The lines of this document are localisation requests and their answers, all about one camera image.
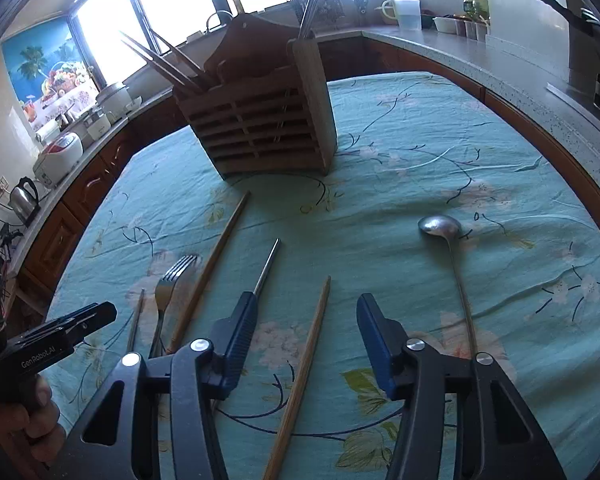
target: table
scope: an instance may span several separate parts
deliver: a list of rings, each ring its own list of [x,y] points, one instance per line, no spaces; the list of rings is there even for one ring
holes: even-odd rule
[[[468,356],[444,242],[417,221],[446,213],[477,328],[534,412],[570,479],[600,457],[600,232],[554,168],[508,124],[448,80],[397,73],[329,84],[338,130],[331,173],[222,181],[187,127],[136,154],[100,206],[58,285],[49,319],[94,301],[112,325],[46,377],[67,429],[125,352],[147,291],[136,351],[155,327],[153,291],[180,256],[163,339],[245,190],[253,194],[203,296],[188,340],[205,336],[251,290],[275,238],[283,247],[260,300],[243,377],[216,415],[230,478],[261,476],[320,287],[333,277],[314,364],[281,478],[382,479],[400,403],[378,389],[356,325],[363,292],[439,351]],[[452,475],[455,403],[447,403],[442,478]],[[159,449],[170,471],[161,404]]]

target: fork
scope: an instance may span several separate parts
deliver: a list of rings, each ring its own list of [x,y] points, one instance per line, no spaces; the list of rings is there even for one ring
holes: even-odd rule
[[[155,325],[154,340],[151,343],[151,350],[149,350],[149,359],[158,357],[160,354],[160,334],[162,333],[162,324],[164,323],[164,313],[169,306],[171,301],[171,295],[173,289],[176,286],[176,282],[182,273],[187,270],[193,262],[198,259],[193,254],[181,257],[175,262],[164,276],[160,278],[158,285],[155,286],[155,304],[158,307],[158,323]]]

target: kitchen counter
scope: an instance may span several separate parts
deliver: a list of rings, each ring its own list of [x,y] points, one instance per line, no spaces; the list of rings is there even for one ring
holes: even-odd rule
[[[152,97],[147,102],[142,103],[138,110],[131,112],[126,118],[120,119],[117,123],[113,124],[106,134],[104,134],[91,146],[84,150],[84,153],[82,154],[78,163],[72,168],[67,176],[62,179],[62,182],[60,182],[60,184],[51,190],[45,197],[43,203],[40,205],[40,212],[34,218],[33,222],[26,229],[26,231],[24,231],[24,236],[20,239],[12,254],[9,267],[7,269],[7,279],[14,278],[20,272],[20,268],[24,263],[25,257],[27,256],[33,241],[36,239],[36,236],[38,236],[40,229],[42,229],[42,226],[45,224],[46,219],[54,210],[56,205],[58,205],[58,202],[60,202],[62,196],[69,189],[74,180],[82,173],[82,170],[87,167],[87,165],[94,159],[100,150],[104,148],[107,143],[129,123],[129,121],[168,99],[172,94],[173,89],[169,88]]]
[[[528,60],[485,43],[453,34],[441,34],[436,30],[403,31],[391,26],[348,28],[322,32],[318,34],[317,41],[334,41],[357,36],[381,41],[427,57],[485,86],[558,140],[600,187],[600,124],[590,122],[546,89],[547,84],[563,88],[565,83],[560,78]],[[46,198],[42,210],[25,232],[9,265],[8,277],[17,275],[46,218],[87,164],[130,120],[169,98],[171,94],[172,90],[169,88],[149,99],[139,110],[114,124],[103,137],[85,150],[71,173]]]

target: poster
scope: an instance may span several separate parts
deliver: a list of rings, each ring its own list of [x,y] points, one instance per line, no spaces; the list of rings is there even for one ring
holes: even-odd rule
[[[95,103],[98,89],[65,18],[41,23],[5,40],[2,54],[34,131],[68,110],[78,115]]]

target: metal spoon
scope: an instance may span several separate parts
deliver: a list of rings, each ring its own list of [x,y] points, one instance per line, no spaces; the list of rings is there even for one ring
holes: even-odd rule
[[[451,248],[451,242],[458,238],[458,234],[461,229],[460,222],[455,218],[447,215],[433,215],[425,216],[418,222],[418,227],[423,233],[431,236],[439,236],[446,240],[446,244],[449,247],[449,255],[451,256],[451,266],[454,270],[454,276],[456,277],[456,283],[458,284],[458,291],[460,292],[460,301],[462,302],[462,309],[464,310],[464,318],[466,319],[466,329],[469,335],[469,350],[471,357],[473,358],[478,351],[478,343],[475,338],[475,326],[474,320],[471,316],[471,307],[466,298],[464,286],[460,279],[460,274],[456,268],[456,262],[454,260],[454,252]]]

